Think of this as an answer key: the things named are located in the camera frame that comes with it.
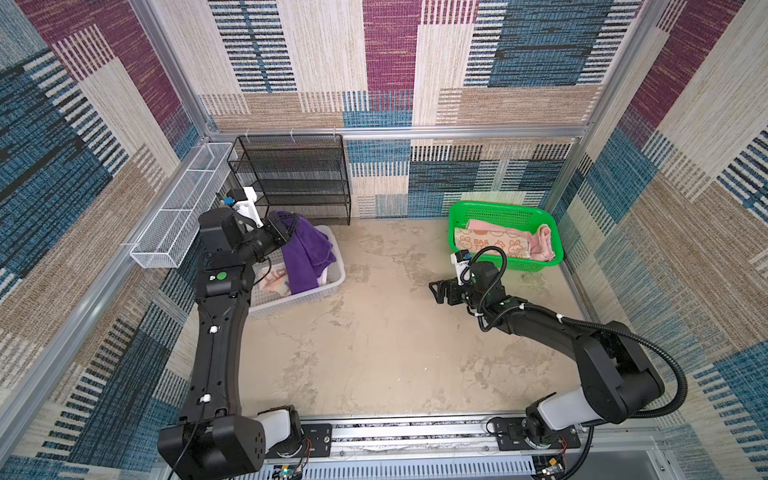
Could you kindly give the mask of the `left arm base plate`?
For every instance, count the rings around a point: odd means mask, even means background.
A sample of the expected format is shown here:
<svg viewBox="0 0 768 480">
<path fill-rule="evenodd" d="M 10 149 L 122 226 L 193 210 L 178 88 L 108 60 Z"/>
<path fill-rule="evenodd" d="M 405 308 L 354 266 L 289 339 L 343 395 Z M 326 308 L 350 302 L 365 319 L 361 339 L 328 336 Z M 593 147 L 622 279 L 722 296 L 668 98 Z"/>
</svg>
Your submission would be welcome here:
<svg viewBox="0 0 768 480">
<path fill-rule="evenodd" d="M 266 454 L 266 459 L 298 461 L 306 457 L 328 458 L 331 454 L 333 426 L 330 423 L 305 424 L 302 430 L 306 440 L 273 447 Z"/>
</svg>

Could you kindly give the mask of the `orange patterned towel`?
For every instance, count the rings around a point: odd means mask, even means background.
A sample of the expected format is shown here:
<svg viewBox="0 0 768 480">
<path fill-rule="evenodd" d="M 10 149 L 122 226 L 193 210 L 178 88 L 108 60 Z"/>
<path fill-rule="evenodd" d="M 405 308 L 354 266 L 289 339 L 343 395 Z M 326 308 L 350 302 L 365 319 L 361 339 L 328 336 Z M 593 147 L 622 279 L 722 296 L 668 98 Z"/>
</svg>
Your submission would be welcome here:
<svg viewBox="0 0 768 480">
<path fill-rule="evenodd" d="M 508 257 L 530 259 L 530 234 L 514 229 L 501 231 L 454 229 L 454 244 L 458 250 L 478 253 L 485 247 L 502 249 Z"/>
</svg>

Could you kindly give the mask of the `purple towel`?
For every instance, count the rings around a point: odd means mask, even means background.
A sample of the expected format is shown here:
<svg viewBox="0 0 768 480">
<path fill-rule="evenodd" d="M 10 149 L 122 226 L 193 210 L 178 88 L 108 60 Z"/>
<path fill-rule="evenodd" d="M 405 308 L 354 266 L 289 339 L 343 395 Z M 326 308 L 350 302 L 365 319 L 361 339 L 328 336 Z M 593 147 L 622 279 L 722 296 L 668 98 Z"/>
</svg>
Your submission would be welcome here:
<svg viewBox="0 0 768 480">
<path fill-rule="evenodd" d="M 281 248 L 291 294 L 318 288 L 322 273 L 337 261 L 333 244 L 303 216 L 287 211 L 275 214 L 291 233 L 290 241 Z"/>
</svg>

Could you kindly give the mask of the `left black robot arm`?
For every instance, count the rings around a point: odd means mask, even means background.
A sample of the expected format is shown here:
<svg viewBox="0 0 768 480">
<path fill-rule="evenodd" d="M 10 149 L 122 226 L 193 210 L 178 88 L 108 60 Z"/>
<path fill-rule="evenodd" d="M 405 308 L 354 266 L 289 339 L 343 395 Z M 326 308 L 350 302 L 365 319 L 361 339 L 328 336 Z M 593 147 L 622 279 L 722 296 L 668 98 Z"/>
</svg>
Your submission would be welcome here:
<svg viewBox="0 0 768 480">
<path fill-rule="evenodd" d="M 229 479 L 259 471 L 268 453 L 303 446 L 293 406 L 250 418 L 243 415 L 239 396 L 253 267 L 286 245 L 293 230 L 277 213 L 256 222 L 231 207 L 203 213 L 199 225 L 204 256 L 195 281 L 195 361 L 178 419 L 161 430 L 157 448 L 180 479 Z"/>
</svg>

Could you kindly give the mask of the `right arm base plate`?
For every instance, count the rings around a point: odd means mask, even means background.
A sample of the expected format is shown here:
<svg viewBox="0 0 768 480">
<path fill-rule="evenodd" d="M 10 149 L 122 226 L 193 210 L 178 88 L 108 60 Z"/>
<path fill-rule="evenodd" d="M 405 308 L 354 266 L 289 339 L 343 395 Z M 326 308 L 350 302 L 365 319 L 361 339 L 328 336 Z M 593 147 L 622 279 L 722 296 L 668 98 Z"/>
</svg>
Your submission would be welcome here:
<svg viewBox="0 0 768 480">
<path fill-rule="evenodd" d="M 543 421 L 523 416 L 494 416 L 485 424 L 486 433 L 496 439 L 501 451 L 578 449 L 581 440 L 574 427 L 552 430 Z"/>
</svg>

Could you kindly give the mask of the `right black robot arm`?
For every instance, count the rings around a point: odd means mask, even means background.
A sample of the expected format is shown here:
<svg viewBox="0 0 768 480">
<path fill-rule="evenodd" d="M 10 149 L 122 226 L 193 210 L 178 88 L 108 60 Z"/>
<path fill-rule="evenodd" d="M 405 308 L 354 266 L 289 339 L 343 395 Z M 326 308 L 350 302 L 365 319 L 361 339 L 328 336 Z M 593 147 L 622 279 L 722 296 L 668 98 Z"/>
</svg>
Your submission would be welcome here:
<svg viewBox="0 0 768 480">
<path fill-rule="evenodd" d="M 465 305 L 483 331 L 499 330 L 554 349 L 575 362 L 580 384 L 526 409 L 522 427 L 534 448 L 577 424 L 619 424 L 665 392 L 664 382 L 639 338 L 618 322 L 575 320 L 506 293 L 490 262 L 459 266 L 457 277 L 428 285 L 435 301 Z"/>
</svg>

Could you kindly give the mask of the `pink towel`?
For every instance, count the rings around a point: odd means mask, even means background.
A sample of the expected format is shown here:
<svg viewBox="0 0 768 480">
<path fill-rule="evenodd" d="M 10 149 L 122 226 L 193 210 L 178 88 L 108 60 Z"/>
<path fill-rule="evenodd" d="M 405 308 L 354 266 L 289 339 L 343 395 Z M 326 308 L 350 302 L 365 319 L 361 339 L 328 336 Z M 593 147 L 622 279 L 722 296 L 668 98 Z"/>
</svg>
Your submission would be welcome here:
<svg viewBox="0 0 768 480">
<path fill-rule="evenodd" d="M 511 227 L 502 227 L 500 225 L 484 222 L 481 220 L 470 220 L 467 224 L 467 227 L 464 229 L 491 231 L 501 231 L 505 229 L 518 230 Z M 552 230 L 548 225 L 540 225 L 534 233 L 522 230 L 518 231 L 530 234 L 531 258 L 529 260 L 548 262 L 555 258 L 556 254 L 552 244 Z"/>
</svg>

